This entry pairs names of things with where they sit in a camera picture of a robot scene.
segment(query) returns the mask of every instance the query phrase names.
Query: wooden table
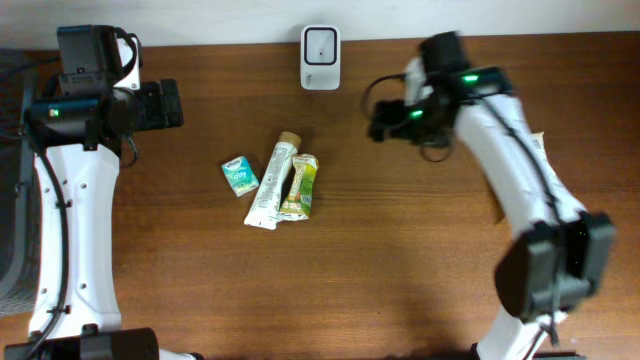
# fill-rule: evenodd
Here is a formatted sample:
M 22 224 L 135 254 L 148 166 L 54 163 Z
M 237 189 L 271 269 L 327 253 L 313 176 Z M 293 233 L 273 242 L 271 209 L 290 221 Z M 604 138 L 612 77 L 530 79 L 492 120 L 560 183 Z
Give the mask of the wooden table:
M 463 146 L 442 164 L 401 141 L 376 144 L 359 99 L 401 72 L 421 40 L 343 44 L 337 91 L 300 87 L 297 44 L 145 49 L 146 80 L 175 78 L 185 125 L 136 136 L 113 208 L 123 328 L 208 358 L 354 359 L 466 350 L 499 302 L 493 269 L 510 246 Z M 503 66 L 567 187 L 618 227 L 601 294 L 560 329 L 590 359 L 640 352 L 640 36 L 465 39 L 477 65 Z M 402 95 L 385 84 L 373 97 Z M 260 175 L 282 130 L 318 157 L 310 221 L 251 228 L 220 164 Z M 29 314 L 0 320 L 0 345 Z

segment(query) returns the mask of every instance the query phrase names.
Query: green snack wrapper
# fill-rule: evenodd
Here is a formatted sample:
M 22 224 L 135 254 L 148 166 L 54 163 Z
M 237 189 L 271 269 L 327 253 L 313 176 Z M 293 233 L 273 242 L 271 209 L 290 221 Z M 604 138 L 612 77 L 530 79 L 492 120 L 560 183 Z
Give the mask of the green snack wrapper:
M 318 159 L 313 155 L 295 155 L 292 157 L 296 175 L 291 191 L 280 207 L 280 220 L 307 220 L 311 216 L 311 190 L 318 171 Z

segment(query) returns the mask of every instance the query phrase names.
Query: small green packet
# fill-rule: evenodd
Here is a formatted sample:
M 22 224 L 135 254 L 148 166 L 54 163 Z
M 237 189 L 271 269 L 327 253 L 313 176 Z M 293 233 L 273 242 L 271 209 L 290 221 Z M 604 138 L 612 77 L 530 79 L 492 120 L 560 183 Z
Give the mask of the small green packet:
M 307 220 L 311 216 L 311 190 L 318 171 L 318 159 L 313 155 L 296 155 L 292 162 L 296 175 L 291 191 L 280 207 L 281 221 Z
M 239 156 L 222 165 L 222 172 L 238 197 L 260 185 L 244 156 Z

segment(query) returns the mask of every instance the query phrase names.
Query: white electrical outlet device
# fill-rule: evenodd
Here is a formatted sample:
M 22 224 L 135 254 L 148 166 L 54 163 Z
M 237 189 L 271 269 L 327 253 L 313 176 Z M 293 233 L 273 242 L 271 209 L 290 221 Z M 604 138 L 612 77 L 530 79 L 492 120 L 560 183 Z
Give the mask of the white electrical outlet device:
M 300 34 L 300 84 L 307 90 L 340 86 L 340 31 L 331 25 L 309 25 Z

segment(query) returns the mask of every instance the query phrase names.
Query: white wall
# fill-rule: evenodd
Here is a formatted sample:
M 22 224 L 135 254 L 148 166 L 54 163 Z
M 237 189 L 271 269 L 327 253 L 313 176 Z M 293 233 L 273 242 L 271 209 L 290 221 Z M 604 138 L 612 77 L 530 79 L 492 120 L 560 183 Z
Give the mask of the white wall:
M 0 46 L 56 48 L 61 25 L 117 25 L 146 45 L 289 42 L 298 26 L 345 40 L 640 29 L 640 0 L 0 0 Z

